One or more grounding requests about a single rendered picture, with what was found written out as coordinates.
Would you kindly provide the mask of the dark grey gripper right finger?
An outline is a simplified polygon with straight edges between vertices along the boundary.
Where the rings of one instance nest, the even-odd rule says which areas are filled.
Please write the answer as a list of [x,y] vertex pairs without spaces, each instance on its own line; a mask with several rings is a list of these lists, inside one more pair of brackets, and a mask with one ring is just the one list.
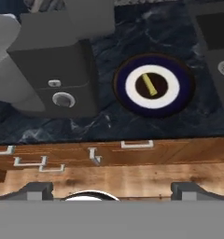
[[172,201],[224,201],[224,196],[204,190],[194,182],[173,182]]

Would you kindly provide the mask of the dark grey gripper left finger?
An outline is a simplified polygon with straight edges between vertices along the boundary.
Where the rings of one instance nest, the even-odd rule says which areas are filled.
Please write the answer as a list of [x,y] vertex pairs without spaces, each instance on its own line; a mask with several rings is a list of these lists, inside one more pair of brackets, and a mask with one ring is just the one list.
[[51,182],[30,182],[18,191],[0,196],[0,200],[9,201],[52,201],[53,184]]

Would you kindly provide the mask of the yellow butter stick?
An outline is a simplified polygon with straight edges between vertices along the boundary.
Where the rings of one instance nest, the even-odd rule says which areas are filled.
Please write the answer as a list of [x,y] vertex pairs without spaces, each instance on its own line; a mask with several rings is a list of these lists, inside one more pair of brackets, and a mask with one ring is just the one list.
[[148,91],[149,91],[149,94],[150,94],[151,96],[156,95],[158,92],[157,92],[157,90],[155,89],[154,85],[152,84],[152,82],[151,82],[149,76],[148,76],[147,74],[143,74],[143,75],[142,75],[142,78],[143,78],[143,80],[144,80],[144,82],[145,82],[145,84],[146,84],[146,86],[147,86],[147,89],[148,89]]

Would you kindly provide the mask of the dark grey stand mixer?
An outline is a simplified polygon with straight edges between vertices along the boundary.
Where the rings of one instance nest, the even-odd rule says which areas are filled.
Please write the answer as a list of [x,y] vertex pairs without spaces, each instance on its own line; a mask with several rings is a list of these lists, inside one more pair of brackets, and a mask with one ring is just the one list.
[[21,15],[7,52],[35,94],[14,107],[37,117],[94,117],[99,76],[90,40],[115,31],[114,0],[63,1],[65,10]]

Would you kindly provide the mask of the wooden cupboard run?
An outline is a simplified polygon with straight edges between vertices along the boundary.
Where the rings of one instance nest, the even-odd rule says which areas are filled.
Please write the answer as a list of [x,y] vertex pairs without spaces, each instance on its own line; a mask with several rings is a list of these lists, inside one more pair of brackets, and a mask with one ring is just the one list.
[[[66,143],[15,146],[12,155],[0,156],[0,196],[20,189],[31,181],[50,181],[53,194],[65,197],[80,190],[103,190],[120,199],[170,197],[170,184],[191,181],[208,191],[224,195],[224,137],[153,140],[153,148],[121,148],[120,142]],[[97,148],[101,163],[89,158],[88,148]],[[41,162],[62,173],[40,173],[39,167],[15,167]]]

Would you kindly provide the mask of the white round object black rim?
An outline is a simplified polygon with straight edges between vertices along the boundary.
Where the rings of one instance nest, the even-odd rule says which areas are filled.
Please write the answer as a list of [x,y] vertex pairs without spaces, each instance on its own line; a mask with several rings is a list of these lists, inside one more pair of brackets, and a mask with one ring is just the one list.
[[65,198],[63,201],[117,201],[114,195],[100,190],[82,190],[75,192]]

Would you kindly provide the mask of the navy and white round plate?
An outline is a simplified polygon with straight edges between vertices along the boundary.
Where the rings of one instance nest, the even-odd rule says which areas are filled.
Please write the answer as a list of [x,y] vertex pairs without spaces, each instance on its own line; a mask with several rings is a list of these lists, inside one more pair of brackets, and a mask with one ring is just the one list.
[[[151,96],[142,78],[147,74],[157,90]],[[178,59],[161,53],[135,55],[123,62],[113,78],[119,102],[136,115],[164,118],[181,111],[195,91],[195,79]]]

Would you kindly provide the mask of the white rounded appliance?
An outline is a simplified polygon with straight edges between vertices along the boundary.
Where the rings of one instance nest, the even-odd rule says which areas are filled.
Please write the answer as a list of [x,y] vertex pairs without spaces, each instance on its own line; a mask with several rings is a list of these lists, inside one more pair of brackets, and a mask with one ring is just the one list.
[[44,104],[7,53],[20,30],[13,14],[0,14],[0,101],[21,111],[42,112]]

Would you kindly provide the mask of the dark grey sink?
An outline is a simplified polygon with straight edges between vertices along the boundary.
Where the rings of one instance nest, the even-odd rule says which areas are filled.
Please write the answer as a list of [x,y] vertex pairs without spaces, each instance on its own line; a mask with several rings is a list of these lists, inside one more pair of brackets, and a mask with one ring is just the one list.
[[186,7],[224,107],[224,0],[186,0]]

